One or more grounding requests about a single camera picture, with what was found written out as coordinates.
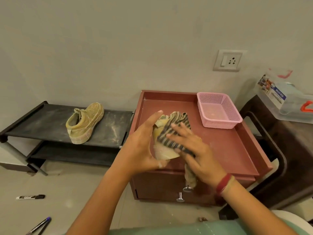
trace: brown cabinet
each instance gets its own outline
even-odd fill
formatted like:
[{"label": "brown cabinet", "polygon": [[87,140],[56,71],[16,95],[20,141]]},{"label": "brown cabinet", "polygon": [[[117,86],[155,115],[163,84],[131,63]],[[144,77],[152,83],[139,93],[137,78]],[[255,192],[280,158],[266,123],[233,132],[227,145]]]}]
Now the brown cabinet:
[{"label": "brown cabinet", "polygon": [[[173,111],[187,112],[193,132],[211,146],[224,169],[233,174],[245,188],[272,169],[270,161],[244,122],[234,129],[203,127],[196,93],[142,91],[130,133],[160,109],[167,115]],[[154,153],[152,140],[151,153]],[[201,181],[191,192],[183,191],[184,164],[182,158],[175,158],[163,170],[136,175],[131,180],[134,198],[201,205],[223,204],[224,201]]]}]

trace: metal knob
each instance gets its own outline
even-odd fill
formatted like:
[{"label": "metal knob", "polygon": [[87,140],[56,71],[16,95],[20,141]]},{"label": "metal knob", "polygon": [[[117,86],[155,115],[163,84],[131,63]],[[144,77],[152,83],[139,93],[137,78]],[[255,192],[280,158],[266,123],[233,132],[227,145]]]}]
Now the metal knob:
[{"label": "metal knob", "polygon": [[182,190],[183,192],[192,192],[193,189],[189,186],[189,184],[186,183],[185,188]]},{"label": "metal knob", "polygon": [[179,197],[176,199],[177,202],[185,202],[185,200],[182,198],[182,193],[179,192]]}]

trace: electrical socket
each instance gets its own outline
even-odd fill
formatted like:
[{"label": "electrical socket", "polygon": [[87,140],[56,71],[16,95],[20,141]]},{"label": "electrical socket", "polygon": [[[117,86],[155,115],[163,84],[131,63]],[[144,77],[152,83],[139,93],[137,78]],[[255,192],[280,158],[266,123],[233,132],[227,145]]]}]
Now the electrical socket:
[{"label": "electrical socket", "polygon": [[220,49],[213,67],[214,71],[238,72],[246,50]]}]

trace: sneaker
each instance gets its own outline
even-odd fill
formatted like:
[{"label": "sneaker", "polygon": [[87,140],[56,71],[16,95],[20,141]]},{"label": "sneaker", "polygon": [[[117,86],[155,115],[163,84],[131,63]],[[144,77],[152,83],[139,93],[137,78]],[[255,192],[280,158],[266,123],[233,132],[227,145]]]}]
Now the sneaker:
[{"label": "sneaker", "polygon": [[72,143],[82,144],[88,141],[95,125],[102,119],[104,108],[96,102],[85,110],[75,108],[74,112],[66,122],[66,128]]}]

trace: shoe rack shelf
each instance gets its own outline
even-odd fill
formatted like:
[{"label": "shoe rack shelf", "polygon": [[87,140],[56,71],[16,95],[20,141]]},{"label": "shoe rack shelf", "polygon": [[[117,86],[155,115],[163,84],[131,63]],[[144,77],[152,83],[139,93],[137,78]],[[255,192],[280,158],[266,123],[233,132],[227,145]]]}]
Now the shoe rack shelf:
[{"label": "shoe rack shelf", "polygon": [[0,132],[0,142],[8,136],[39,139],[41,143],[26,157],[37,167],[45,160],[110,166],[128,137],[133,112],[104,110],[91,138],[84,144],[72,144],[65,123],[77,106],[48,104],[44,101]]}]

